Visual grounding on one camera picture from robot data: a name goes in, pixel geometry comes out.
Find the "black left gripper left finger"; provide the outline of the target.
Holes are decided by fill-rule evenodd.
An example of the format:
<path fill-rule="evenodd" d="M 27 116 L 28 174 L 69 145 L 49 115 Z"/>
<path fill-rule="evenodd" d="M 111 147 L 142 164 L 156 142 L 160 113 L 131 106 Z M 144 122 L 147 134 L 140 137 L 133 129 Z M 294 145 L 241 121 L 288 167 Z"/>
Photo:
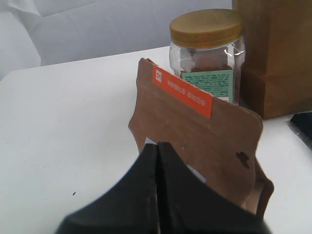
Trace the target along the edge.
<path fill-rule="evenodd" d="M 86 207 L 68 215 L 58 234 L 157 234 L 157 147 L 146 144 L 123 178 Z"/>

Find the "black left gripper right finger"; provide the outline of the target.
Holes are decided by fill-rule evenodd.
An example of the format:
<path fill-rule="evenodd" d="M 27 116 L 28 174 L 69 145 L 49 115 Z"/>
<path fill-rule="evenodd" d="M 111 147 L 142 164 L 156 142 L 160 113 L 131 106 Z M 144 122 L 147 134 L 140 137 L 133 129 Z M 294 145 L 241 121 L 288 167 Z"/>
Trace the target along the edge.
<path fill-rule="evenodd" d="M 260 155 L 273 189 L 267 208 L 246 211 L 200 182 L 169 143 L 158 145 L 158 214 L 163 234 L 309 234 L 312 231 L 312 153 L 294 143 L 266 144 Z"/>

